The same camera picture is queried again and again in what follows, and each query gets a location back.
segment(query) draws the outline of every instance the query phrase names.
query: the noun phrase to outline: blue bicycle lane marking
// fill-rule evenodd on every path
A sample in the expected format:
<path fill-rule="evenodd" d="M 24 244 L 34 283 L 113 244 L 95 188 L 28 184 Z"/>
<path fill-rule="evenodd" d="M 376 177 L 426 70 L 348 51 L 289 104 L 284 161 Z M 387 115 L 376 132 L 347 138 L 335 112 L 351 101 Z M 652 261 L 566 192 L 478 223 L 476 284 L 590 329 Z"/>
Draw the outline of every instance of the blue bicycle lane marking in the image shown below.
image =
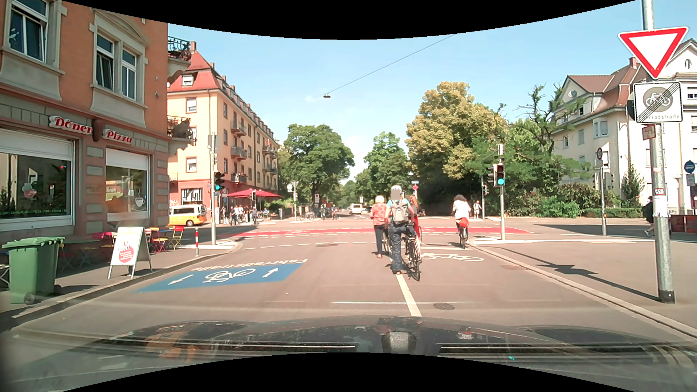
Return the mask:
<path fill-rule="evenodd" d="M 165 278 L 136 293 L 159 292 L 173 289 L 193 289 L 198 287 L 217 287 L 227 285 L 242 285 L 263 282 L 280 282 L 287 279 L 296 269 L 300 268 L 307 259 L 286 260 L 276 263 L 249 263 L 237 264 L 236 268 L 224 268 L 220 266 L 199 267 L 192 271 L 179 273 Z"/>

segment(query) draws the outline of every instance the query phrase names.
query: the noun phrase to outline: orange building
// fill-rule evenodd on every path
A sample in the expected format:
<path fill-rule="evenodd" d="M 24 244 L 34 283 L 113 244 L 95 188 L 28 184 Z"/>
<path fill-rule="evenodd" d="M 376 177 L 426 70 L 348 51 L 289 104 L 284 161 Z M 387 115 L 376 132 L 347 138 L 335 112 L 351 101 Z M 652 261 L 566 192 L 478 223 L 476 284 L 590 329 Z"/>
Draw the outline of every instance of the orange building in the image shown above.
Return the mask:
<path fill-rule="evenodd" d="M 65 1 L 0 5 L 0 243 L 166 225 L 167 161 L 192 142 L 167 119 L 187 42 Z"/>
<path fill-rule="evenodd" d="M 230 199 L 226 193 L 250 188 L 276 193 L 278 143 L 273 132 L 239 96 L 227 77 L 215 70 L 191 42 L 191 65 L 170 85 L 167 113 L 173 122 L 189 121 L 197 142 L 169 158 L 172 205 L 210 207 L 213 172 L 223 173 L 224 190 L 214 207 L 249 205 L 248 199 Z M 212 159 L 208 136 L 216 135 Z"/>

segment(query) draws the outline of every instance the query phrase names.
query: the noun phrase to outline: green trash bin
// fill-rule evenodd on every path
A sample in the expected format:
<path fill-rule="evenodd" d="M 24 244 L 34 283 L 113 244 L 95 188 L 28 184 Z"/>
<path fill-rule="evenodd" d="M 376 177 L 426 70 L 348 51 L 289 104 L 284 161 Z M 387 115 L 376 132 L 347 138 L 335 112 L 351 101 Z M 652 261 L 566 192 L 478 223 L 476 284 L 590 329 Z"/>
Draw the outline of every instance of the green trash bin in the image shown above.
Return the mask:
<path fill-rule="evenodd" d="M 64 239 L 33 237 L 2 245 L 10 253 L 10 303 L 31 305 L 37 298 L 59 294 L 56 271 Z"/>

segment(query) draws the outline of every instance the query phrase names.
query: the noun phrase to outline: gray backpack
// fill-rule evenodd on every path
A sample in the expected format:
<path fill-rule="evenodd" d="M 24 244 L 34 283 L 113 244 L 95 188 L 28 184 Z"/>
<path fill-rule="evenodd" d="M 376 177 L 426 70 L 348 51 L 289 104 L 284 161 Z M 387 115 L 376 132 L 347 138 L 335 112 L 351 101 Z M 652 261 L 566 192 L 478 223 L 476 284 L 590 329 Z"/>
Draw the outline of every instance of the gray backpack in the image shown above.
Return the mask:
<path fill-rule="evenodd" d="M 408 204 L 401 200 L 392 201 L 392 205 L 390 205 L 390 210 L 392 212 L 392 221 L 396 225 L 400 225 L 409 221 L 409 210 L 407 209 L 407 207 Z"/>

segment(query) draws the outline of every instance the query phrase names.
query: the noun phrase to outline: red white bollard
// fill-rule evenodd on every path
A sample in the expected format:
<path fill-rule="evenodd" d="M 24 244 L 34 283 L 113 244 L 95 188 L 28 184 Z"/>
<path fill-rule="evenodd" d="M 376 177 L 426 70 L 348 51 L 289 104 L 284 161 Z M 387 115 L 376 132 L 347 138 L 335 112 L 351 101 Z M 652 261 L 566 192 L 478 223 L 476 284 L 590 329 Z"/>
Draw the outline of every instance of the red white bollard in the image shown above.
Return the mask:
<path fill-rule="evenodd" d="M 196 228 L 196 256 L 199 256 L 199 228 Z"/>

